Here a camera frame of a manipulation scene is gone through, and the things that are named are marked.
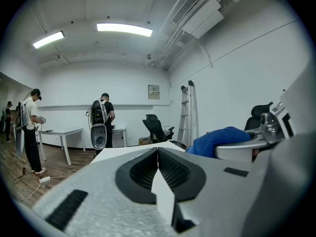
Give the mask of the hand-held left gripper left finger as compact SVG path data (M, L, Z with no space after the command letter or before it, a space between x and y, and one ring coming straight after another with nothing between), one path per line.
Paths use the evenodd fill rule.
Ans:
M156 148L96 160L35 205L44 237L171 237L151 192Z

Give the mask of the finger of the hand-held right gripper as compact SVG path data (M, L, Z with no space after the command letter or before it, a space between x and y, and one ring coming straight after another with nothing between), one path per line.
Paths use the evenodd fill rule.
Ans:
M260 131L260 129L252 129L252 130L247 130L245 131L249 136L250 136L250 140L263 140L263 135Z
M215 147L214 156L222 160L252 162L253 150L266 148L269 145L265 139L258 138L246 142L224 144Z

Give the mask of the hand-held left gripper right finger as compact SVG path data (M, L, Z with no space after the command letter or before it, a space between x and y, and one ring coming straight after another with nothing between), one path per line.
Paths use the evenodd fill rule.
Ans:
M158 237L242 237L260 187L260 161L200 157L158 149L159 170L172 191L169 223Z

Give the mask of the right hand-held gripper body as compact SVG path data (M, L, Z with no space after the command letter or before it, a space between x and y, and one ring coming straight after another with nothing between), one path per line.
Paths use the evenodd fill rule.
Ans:
M316 64L281 96L294 136L271 152L242 237L316 237Z

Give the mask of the blue cloth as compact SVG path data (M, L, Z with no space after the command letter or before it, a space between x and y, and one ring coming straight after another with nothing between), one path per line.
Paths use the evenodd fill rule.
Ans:
M250 135L240 129L229 126L211 131L197 139L186 152L207 158L215 158L214 148L224 144L241 143L250 141Z

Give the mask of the black office chair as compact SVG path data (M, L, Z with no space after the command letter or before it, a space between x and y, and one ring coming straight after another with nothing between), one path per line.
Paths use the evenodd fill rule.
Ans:
M146 119L143 120L143 124L150 132L150 140L154 144L172 139L174 127L171 127L168 130L163 130L161 122L156 115L147 114Z
M251 117L247 120L244 131L257 129L261 124L261 114L268 113L273 102L266 105L257 105L251 110Z

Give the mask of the white table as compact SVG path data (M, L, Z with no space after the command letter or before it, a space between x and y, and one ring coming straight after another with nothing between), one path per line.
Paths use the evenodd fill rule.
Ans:
M44 147L43 147L42 135L58 136L60 138L61 148L65 153L68 166L71 166L72 162L70 160L70 155L69 155L68 146L67 146L67 136L72 135L72 134L77 134L77 133L79 133L81 135L82 150L83 150L83 152L86 152L85 139L84 139L84 129L83 128L66 129L66 130L59 129L59 130L52 130L52 131L48 131L48 130L39 131L38 141L39 141L40 151L41 151L43 160L46 161L47 158L46 158L46 154L45 154Z
M117 156L125 155L125 154L132 153L132 152L150 150L152 148L159 148L159 147L168 148L168 149L175 149L175 150L178 150L181 152L185 151L184 149L178 147L177 145L171 143L170 141L155 143L155 144L148 144L148 145L143 145L143 146L108 148L108 149L103 149L90 164L93 164L93 163L96 163L96 162L99 162L102 160L114 158Z
M123 139L124 147L127 147L127 140L126 140L126 128L115 128L113 129L113 134L120 134L121 138Z

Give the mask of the aluminium ladder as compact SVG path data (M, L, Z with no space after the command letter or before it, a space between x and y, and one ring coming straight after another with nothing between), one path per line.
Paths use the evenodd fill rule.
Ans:
M188 81L187 86L181 86L181 107L177 146L188 149L192 140L192 114L194 103L194 82Z

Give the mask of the white air conditioner unit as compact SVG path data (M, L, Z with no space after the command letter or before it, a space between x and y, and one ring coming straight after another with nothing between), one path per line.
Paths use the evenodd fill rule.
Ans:
M183 0L171 23L199 39L224 19L217 0Z

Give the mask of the ceiling light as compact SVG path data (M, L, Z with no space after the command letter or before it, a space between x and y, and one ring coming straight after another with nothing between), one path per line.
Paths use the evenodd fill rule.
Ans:
M153 30L128 25L128 24L118 24L118 23L97 23L97 30L99 32L120 32L120 33L128 33L135 34L145 37L150 37L153 33Z
M63 32L59 31L59 32L57 32L55 34L49 35L49 36L47 36L47 37L45 37L45 38L33 43L33 46L34 46L34 48L38 49L38 48L40 48L40 47L42 47L44 45L47 45L49 43L52 43L54 41L57 41L57 40L60 40L60 39L63 39L63 38L64 38Z

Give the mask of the grey wall electrical panel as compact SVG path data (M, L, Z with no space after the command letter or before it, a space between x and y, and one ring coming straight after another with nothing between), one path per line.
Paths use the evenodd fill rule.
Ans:
M148 99L149 100L159 100L160 99L160 89L158 85L148 85Z

